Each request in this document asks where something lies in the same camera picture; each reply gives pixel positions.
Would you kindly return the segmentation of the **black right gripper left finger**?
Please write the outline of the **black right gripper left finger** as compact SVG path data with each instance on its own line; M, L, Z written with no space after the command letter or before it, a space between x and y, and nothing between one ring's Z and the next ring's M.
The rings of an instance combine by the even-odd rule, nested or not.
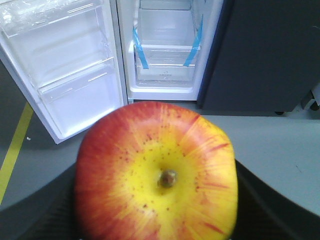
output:
M76 240L75 165L18 203L0 211L2 240Z

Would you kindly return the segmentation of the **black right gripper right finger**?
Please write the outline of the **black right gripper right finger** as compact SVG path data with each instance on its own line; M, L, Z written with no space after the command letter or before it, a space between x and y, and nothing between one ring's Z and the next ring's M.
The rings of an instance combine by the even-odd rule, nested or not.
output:
M318 240L320 217L267 185L239 161L233 240Z

